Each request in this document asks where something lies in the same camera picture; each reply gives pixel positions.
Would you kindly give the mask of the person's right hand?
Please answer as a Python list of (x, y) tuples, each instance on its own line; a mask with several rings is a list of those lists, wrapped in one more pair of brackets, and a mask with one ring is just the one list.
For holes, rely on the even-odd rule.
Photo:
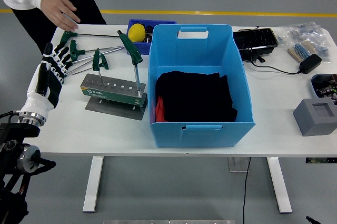
[(69, 0), (41, 0), (41, 11), (64, 31), (74, 32), (81, 21), (75, 14), (77, 8)]

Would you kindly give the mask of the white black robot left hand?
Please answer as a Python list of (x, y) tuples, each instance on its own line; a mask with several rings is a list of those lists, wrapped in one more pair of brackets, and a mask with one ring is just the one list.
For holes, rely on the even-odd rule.
[(21, 123), (43, 125), (49, 111), (56, 108), (64, 78), (72, 65), (68, 50), (65, 42), (60, 42), (56, 48), (51, 43), (46, 44), (29, 84), (26, 102), (19, 112)]

